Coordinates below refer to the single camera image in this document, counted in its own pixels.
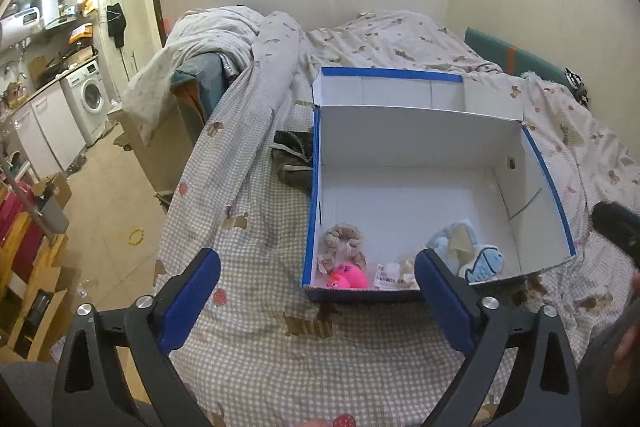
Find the person's right hand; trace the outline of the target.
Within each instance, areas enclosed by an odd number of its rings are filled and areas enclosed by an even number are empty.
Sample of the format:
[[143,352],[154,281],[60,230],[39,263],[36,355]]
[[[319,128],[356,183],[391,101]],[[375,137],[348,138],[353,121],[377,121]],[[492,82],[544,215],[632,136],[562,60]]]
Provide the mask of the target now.
[[631,301],[625,320],[629,321],[615,352],[613,365],[608,371],[606,389],[608,394],[619,397],[630,385],[631,380],[639,372],[639,273],[631,279],[631,290],[634,300]]

